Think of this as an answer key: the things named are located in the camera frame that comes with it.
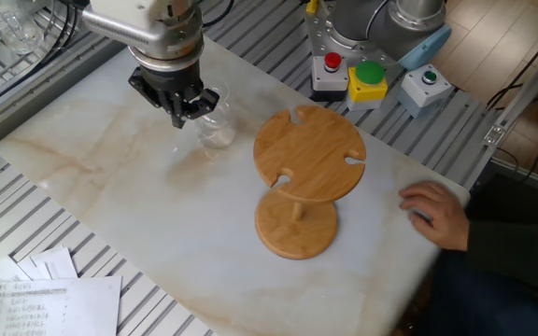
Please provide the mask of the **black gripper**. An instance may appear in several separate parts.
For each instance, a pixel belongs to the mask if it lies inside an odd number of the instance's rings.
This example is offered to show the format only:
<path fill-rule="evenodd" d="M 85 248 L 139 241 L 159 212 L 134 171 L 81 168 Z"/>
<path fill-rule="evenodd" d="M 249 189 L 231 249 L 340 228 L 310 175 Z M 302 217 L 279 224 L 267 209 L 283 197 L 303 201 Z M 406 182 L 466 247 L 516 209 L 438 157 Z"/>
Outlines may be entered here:
<path fill-rule="evenodd" d="M 151 105 L 162 108 L 178 129 L 185 124 L 184 95 L 188 100 L 187 119 L 198 119 L 213 112 L 219 102 L 219 94 L 205 88 L 200 77 L 199 62 L 171 72 L 137 66 L 128 82 Z"/>

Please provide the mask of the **person's right hand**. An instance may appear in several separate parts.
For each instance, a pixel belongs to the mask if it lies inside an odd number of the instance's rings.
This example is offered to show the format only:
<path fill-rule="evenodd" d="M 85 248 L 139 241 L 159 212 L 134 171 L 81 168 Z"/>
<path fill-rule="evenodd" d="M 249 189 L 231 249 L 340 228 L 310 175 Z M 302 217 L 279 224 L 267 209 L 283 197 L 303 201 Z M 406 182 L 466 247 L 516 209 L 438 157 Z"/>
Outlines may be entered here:
<path fill-rule="evenodd" d="M 445 186 L 422 181 L 399 192 L 400 208 L 412 210 L 409 219 L 421 235 L 441 249 L 466 252 L 470 221 L 459 199 Z"/>

